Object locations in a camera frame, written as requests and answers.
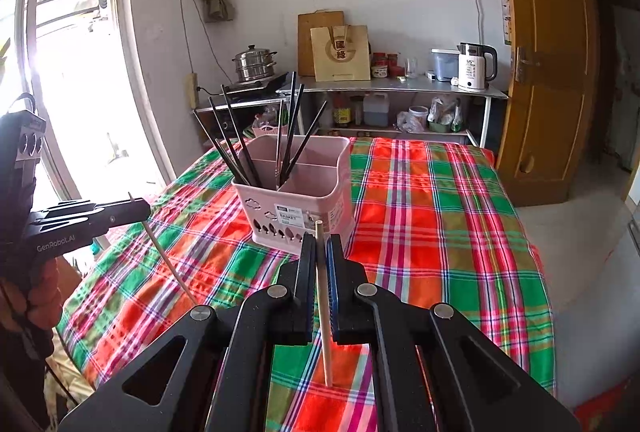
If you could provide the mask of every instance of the stainless steel pot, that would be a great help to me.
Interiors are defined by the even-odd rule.
[[[236,54],[233,59],[236,62],[236,73],[239,81],[254,81],[255,79],[269,78],[275,71],[273,66],[276,62],[271,58],[276,51],[269,49],[256,49],[249,46],[249,50]]]
[[[275,74],[273,66],[276,62],[261,63],[260,65],[245,66],[242,68],[236,68],[238,73],[238,81],[255,81],[257,79],[271,78]]]
[[[232,61],[236,62],[236,69],[245,66],[266,65],[273,63],[271,57],[277,53],[277,50],[270,52],[269,49],[256,49],[255,46],[249,46],[249,50],[236,54]]]

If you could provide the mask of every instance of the power outlet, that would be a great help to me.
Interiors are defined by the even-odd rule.
[[[191,72],[184,77],[184,89],[187,93],[189,108],[198,108],[198,75]]]

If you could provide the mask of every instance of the black chopstick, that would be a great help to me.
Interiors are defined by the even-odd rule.
[[[234,130],[236,131],[236,136],[238,136],[238,139],[240,140],[240,145],[242,147],[242,151],[244,152],[244,156],[246,157],[246,162],[249,165],[249,170],[254,176],[255,186],[257,186],[258,188],[261,188],[262,182],[260,181],[260,177],[258,176],[258,171],[255,169],[254,160],[251,158],[251,154],[249,154],[249,150],[246,147],[246,143],[244,142],[244,137],[242,137],[242,134],[238,130],[238,124],[236,123],[236,115],[234,114],[234,110],[231,107],[231,102],[229,101],[229,98],[226,95],[225,86],[220,85],[220,88],[222,89],[222,95],[225,97],[226,107],[229,110],[229,117],[231,118],[231,124],[234,126]]]
[[[234,177],[236,178],[236,181],[238,183],[241,183],[243,185],[248,185],[249,182],[246,180],[246,178],[240,173],[240,170],[238,170],[235,166],[235,164],[233,164],[231,162],[231,159],[229,159],[229,156],[226,155],[226,152],[222,149],[222,146],[220,146],[220,143],[218,143],[218,140],[216,138],[214,138],[210,132],[207,130],[207,127],[204,126],[204,123],[202,122],[202,119],[200,119],[200,116],[198,116],[198,113],[196,112],[195,109],[193,109],[193,115],[196,116],[196,119],[198,120],[198,123],[200,123],[200,126],[202,127],[202,129],[204,130],[204,133],[207,135],[207,137],[209,138],[209,141],[211,141],[211,143],[213,144],[213,146],[216,148],[216,150],[218,151],[218,154],[220,154],[220,157],[222,158],[223,161],[225,161],[226,166],[229,168],[229,170],[231,171],[232,174],[234,174]]]
[[[236,154],[236,149],[234,148],[231,141],[229,141],[229,137],[226,135],[226,132],[222,128],[222,123],[220,123],[220,119],[218,118],[218,111],[216,110],[216,105],[213,103],[213,98],[210,96],[209,96],[209,104],[213,109],[213,117],[216,119],[216,123],[218,124],[218,129],[220,130],[220,132],[222,132],[222,137],[225,139],[226,146],[229,148],[229,153],[231,154],[231,157],[233,158],[234,163],[236,164],[236,168],[242,174],[242,177],[244,177],[244,180],[246,180],[246,183],[249,186],[254,186],[251,183],[251,181],[248,180],[249,176],[247,175],[246,170],[244,169],[244,166],[242,166],[242,163],[240,162],[238,155]]]
[[[309,127],[309,130],[305,134],[305,138],[302,140],[302,144],[300,145],[300,148],[298,148],[298,151],[296,152],[296,155],[294,155],[293,159],[291,160],[291,164],[289,165],[287,170],[284,172],[284,180],[281,182],[281,185],[286,183],[287,180],[289,179],[289,176],[290,176],[291,172],[293,171],[293,167],[296,166],[296,163],[298,162],[298,159],[300,158],[300,154],[302,154],[302,150],[304,150],[306,144],[308,143],[309,138],[311,137],[311,134],[313,134],[313,132],[316,131],[316,128],[318,127],[318,123],[320,121],[320,116],[322,115],[322,112],[324,112],[324,109],[326,108],[327,103],[328,102],[325,101],[322,104],[322,107],[320,107],[320,110],[318,111],[318,114],[316,115],[316,118],[313,120],[313,123],[311,123],[311,126]]]
[[[296,104],[293,108],[293,118],[289,120],[289,134],[287,135],[287,147],[284,150],[284,158],[282,159],[282,170],[280,170],[280,184],[283,185],[284,181],[282,180],[283,174],[282,172],[289,168],[289,159],[291,157],[291,144],[293,143],[293,138],[296,134],[296,126],[298,123],[298,112],[300,111],[300,103],[302,101],[302,93],[305,92],[305,84],[300,83],[300,88],[298,89],[298,97],[296,98]]]
[[[280,140],[282,139],[282,108],[284,101],[280,100],[278,108],[278,139],[276,141],[276,190],[280,187]]]
[[[296,95],[296,78],[298,77],[298,73],[293,70],[291,71],[291,91],[289,94],[289,112],[287,119],[287,141],[286,145],[289,144],[289,139],[292,137],[293,132],[291,131],[292,123],[293,123],[293,109],[296,107],[295,95]]]

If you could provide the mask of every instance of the human hand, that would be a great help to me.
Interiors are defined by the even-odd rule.
[[[27,300],[15,285],[0,278],[4,292],[9,297],[14,310],[23,315],[27,311]],[[0,290],[0,323],[13,332],[20,332],[20,326],[12,317],[11,307]],[[28,294],[31,307],[27,318],[41,329],[48,330],[58,325],[62,316],[62,295],[58,289],[58,265],[56,259],[46,262]]]

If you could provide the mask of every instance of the glass cup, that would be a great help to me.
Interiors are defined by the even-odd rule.
[[[404,75],[407,78],[417,78],[418,77],[418,60],[417,58],[407,58],[406,59],[406,72]]]

